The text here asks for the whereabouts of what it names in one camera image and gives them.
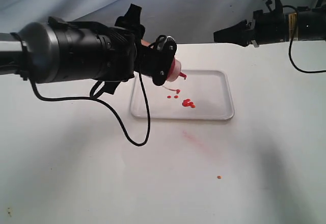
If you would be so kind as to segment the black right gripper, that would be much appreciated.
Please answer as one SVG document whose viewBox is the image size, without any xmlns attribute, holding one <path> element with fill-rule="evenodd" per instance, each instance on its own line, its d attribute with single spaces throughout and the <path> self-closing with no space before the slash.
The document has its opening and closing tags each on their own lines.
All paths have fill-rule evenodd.
<svg viewBox="0 0 326 224">
<path fill-rule="evenodd" d="M 230 43 L 239 46 L 282 43 L 289 41 L 288 15 L 275 11 L 254 11 L 253 18 L 213 33 L 215 43 Z"/>
</svg>

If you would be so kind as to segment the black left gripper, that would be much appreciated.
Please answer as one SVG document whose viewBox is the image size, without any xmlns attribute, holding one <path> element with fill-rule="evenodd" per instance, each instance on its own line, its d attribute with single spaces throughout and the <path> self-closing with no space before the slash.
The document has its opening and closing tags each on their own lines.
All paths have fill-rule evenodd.
<svg viewBox="0 0 326 224">
<path fill-rule="evenodd" d="M 121 82 L 134 78 L 137 48 L 145 28 L 140 24 L 142 8 L 131 4 L 127 12 L 118 17 L 114 27 L 106 28 L 102 53 L 102 93 L 114 94 Z"/>
</svg>

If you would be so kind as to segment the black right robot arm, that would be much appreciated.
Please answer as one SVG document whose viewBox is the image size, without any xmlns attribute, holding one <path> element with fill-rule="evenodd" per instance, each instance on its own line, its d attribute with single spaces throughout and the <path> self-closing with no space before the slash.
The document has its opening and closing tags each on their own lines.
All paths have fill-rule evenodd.
<svg viewBox="0 0 326 224">
<path fill-rule="evenodd" d="M 215 43 L 247 47 L 294 41 L 325 40 L 325 7 L 298 7 L 292 13 L 257 10 L 253 19 L 213 33 Z"/>
</svg>

